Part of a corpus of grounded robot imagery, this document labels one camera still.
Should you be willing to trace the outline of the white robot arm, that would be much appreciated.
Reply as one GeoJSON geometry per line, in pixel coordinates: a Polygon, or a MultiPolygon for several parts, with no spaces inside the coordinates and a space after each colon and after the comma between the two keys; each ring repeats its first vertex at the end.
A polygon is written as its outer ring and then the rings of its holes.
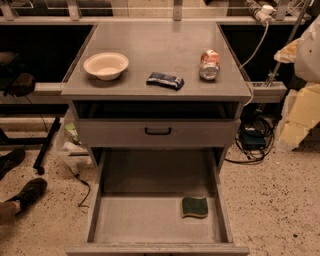
{"type": "Polygon", "coordinates": [[[293,63],[295,75],[306,81],[296,94],[276,142],[278,150],[292,151],[320,123],[320,15],[298,39],[278,50],[274,59],[293,63]]]}

